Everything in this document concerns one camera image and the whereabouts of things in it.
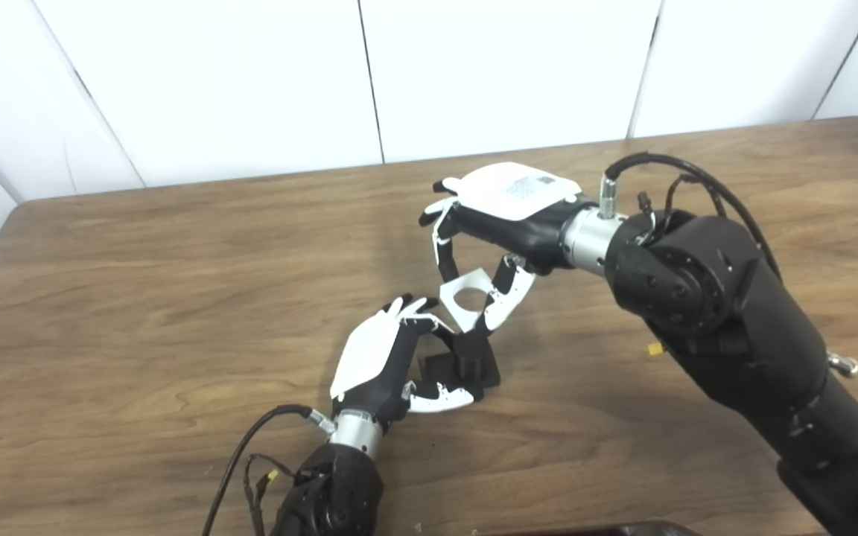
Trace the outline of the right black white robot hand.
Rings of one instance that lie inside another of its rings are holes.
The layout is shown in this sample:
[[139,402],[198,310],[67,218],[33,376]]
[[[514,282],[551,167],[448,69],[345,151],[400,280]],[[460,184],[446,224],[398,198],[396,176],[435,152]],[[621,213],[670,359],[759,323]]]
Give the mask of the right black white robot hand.
[[[444,193],[423,210],[421,227],[431,227],[440,298],[462,332],[489,336],[504,324],[538,277],[571,269],[563,234],[572,218],[593,209],[575,181],[514,162],[479,167],[462,179],[433,183]],[[479,269],[460,275],[454,238],[470,235],[505,251],[496,275]]]

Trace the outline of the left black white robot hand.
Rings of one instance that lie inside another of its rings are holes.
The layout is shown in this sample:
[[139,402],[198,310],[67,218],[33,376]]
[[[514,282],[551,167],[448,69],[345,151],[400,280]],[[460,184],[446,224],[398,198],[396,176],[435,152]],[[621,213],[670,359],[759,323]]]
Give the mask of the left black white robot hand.
[[483,390],[430,379],[412,379],[410,367],[423,336],[451,345],[455,332],[431,309],[433,296],[403,294],[355,327],[338,360],[329,394],[333,415],[364,414],[386,435],[409,413],[442,413],[483,400]]

